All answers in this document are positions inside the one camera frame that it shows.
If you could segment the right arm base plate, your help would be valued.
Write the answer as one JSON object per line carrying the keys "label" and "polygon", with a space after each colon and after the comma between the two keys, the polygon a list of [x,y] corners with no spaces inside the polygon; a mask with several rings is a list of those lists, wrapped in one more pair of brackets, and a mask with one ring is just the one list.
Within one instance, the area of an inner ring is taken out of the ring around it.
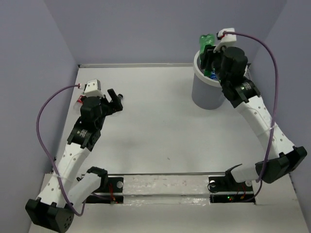
{"label": "right arm base plate", "polygon": [[208,191],[210,203],[255,203],[254,189],[245,183],[235,181],[227,183],[224,176],[211,176],[208,178]]}

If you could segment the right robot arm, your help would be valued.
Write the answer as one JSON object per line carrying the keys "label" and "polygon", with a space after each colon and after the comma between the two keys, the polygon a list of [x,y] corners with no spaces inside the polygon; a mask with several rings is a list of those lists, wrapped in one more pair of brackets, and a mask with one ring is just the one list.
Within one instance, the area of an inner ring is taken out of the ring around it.
{"label": "right robot arm", "polygon": [[223,177],[215,178],[216,187],[237,189],[243,182],[257,179],[273,183],[294,171],[307,156],[303,146],[297,147],[282,132],[269,114],[260,91],[245,76],[248,59],[237,47],[206,45],[200,54],[200,68],[215,73],[225,98],[253,130],[264,149],[269,152],[253,165],[235,165]]}

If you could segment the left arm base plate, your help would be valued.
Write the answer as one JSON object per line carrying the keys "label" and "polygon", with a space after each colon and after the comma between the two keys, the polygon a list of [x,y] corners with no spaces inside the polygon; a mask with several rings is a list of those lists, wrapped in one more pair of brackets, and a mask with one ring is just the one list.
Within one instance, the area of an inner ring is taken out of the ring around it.
{"label": "left arm base plate", "polygon": [[107,184],[101,184],[86,199],[89,204],[122,204],[123,203],[123,177],[108,177]]}

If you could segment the blue label bottle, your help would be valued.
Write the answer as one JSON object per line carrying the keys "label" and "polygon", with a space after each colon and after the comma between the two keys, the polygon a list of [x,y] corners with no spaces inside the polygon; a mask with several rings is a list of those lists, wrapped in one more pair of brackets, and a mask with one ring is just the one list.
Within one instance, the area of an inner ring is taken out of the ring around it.
{"label": "blue label bottle", "polygon": [[212,80],[218,81],[218,78],[217,78],[217,76],[216,76],[216,74],[215,74],[214,72],[211,72],[210,78],[211,78]]}

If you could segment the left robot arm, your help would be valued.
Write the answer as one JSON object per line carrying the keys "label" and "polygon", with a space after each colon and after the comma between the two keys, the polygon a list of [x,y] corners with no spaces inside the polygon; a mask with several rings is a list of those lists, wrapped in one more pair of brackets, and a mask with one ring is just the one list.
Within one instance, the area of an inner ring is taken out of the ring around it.
{"label": "left robot arm", "polygon": [[89,168],[83,178],[77,173],[101,136],[104,120],[123,110],[122,94],[108,91],[111,100],[100,91],[94,96],[81,96],[80,116],[69,134],[63,155],[58,164],[53,163],[53,174],[36,199],[29,199],[25,209],[33,224],[65,233],[75,216],[84,213],[87,198],[95,191],[107,188],[108,172],[99,167]]}

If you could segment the green plastic bottle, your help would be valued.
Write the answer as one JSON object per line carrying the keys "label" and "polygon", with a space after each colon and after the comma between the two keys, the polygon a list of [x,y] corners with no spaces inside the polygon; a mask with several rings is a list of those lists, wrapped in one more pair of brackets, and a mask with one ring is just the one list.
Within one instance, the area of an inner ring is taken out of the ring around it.
{"label": "green plastic bottle", "polygon": [[204,61],[203,54],[205,51],[206,46],[214,46],[215,43],[215,36],[214,34],[206,34],[206,35],[201,35],[199,38],[199,45],[200,45],[200,53],[199,53],[199,58],[200,58],[200,70],[206,77],[211,77],[212,72],[206,70],[206,66],[202,65],[202,62]]}

